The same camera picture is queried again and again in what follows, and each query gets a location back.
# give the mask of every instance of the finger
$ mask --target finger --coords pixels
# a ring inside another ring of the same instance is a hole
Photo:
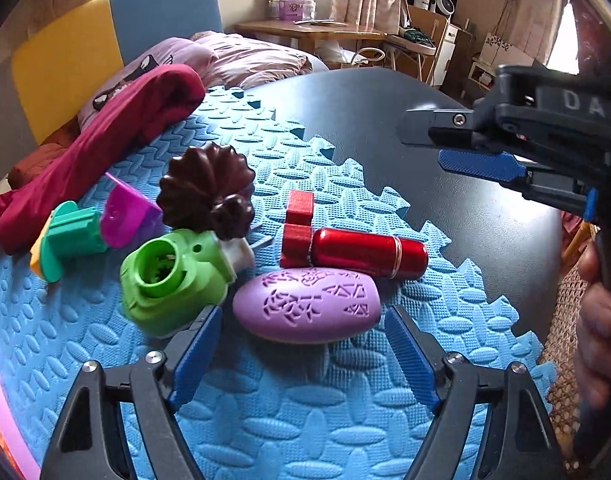
[[[604,408],[610,394],[610,386],[605,379],[596,376],[586,367],[579,352],[574,355],[574,371],[581,398],[585,399],[593,410]]]
[[[580,316],[590,331],[611,339],[611,293],[601,283],[586,289],[581,298]]]
[[[590,283],[595,283],[601,278],[601,262],[594,242],[588,244],[579,259],[579,276]]]
[[[577,322],[577,351],[594,374],[611,380],[611,344],[590,332],[582,319]]]

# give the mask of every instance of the pillow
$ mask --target pillow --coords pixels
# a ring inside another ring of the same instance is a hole
[[[114,74],[101,85],[92,98],[80,110],[78,118],[83,131],[92,122],[96,114],[116,94],[121,92],[139,76],[162,64],[183,63],[194,69],[201,79],[217,60],[213,50],[207,46],[183,38],[168,38],[146,50],[123,70]]]
[[[48,165],[65,153],[80,135],[79,121],[71,118],[58,130],[51,133],[41,145],[18,162],[8,173],[8,183],[12,189],[19,189],[34,177],[40,175]]]
[[[218,56],[205,77],[202,76],[206,88],[224,85],[249,89],[312,72],[312,64],[304,52],[279,44],[222,32],[198,32],[192,39]]]

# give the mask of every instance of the dark gray table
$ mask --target dark gray table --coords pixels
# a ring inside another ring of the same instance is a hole
[[[457,108],[445,94],[383,68],[298,76],[250,91],[277,120],[296,119],[306,139],[336,145],[334,160],[354,158],[375,194],[396,189],[412,205],[416,229],[430,220],[452,244],[443,252],[455,265],[470,257],[483,270],[488,300],[504,294],[519,311],[515,334],[536,332],[544,342],[556,304],[561,250],[558,211],[528,202],[498,184],[445,173],[437,153],[404,146],[396,125],[407,108]]]

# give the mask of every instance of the maroon fabric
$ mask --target maroon fabric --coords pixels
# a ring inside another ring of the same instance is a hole
[[[101,110],[67,152],[21,189],[0,195],[0,245],[27,250],[56,206],[79,200],[134,144],[147,144],[187,118],[205,97],[201,78],[184,64],[144,74]]]

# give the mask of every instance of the white cabinet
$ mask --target white cabinet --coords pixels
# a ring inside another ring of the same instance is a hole
[[[445,29],[445,36],[441,42],[441,49],[435,61],[434,73],[432,75],[432,86],[441,86],[447,73],[447,67],[452,59],[452,54],[455,51],[455,41],[457,40],[458,27],[447,24]]]

